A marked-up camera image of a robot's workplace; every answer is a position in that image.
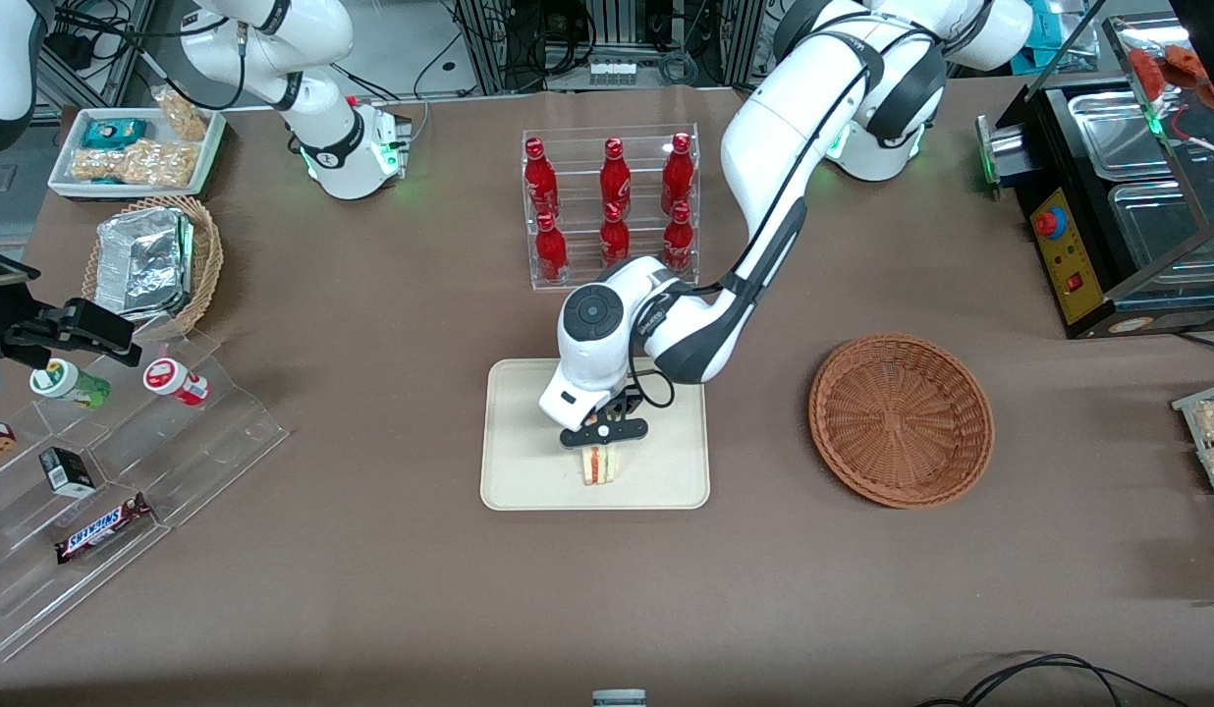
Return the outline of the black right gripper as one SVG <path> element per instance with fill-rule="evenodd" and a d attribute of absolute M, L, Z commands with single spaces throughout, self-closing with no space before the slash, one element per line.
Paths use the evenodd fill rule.
<path fill-rule="evenodd" d="M 53 351 L 89 351 L 134 367 L 141 347 L 135 326 L 87 299 L 59 307 L 33 298 L 28 289 L 40 270 L 0 254 L 0 360 L 46 368 Z"/>

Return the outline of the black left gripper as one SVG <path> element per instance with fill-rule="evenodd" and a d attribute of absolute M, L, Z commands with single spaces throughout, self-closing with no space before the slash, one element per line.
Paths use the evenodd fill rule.
<path fill-rule="evenodd" d="M 642 417 L 635 415 L 642 403 L 640 388 L 622 389 L 622 394 L 617 394 L 607 406 L 590 412 L 579 430 L 558 434 L 558 443 L 566 449 L 580 448 L 582 454 L 589 454 L 597 446 L 622 449 L 626 440 L 646 439 L 649 425 Z"/>

